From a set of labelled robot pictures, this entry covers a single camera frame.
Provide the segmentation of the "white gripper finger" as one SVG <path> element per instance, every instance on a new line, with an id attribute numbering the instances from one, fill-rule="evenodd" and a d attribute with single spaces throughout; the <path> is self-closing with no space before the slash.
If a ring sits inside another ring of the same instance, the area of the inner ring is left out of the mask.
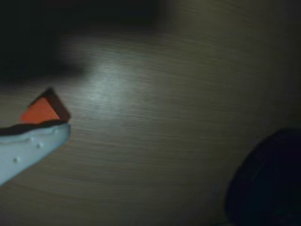
<path id="1" fill-rule="evenodd" d="M 36 164 L 70 137 L 65 121 L 18 124 L 0 129 L 0 184 Z"/>

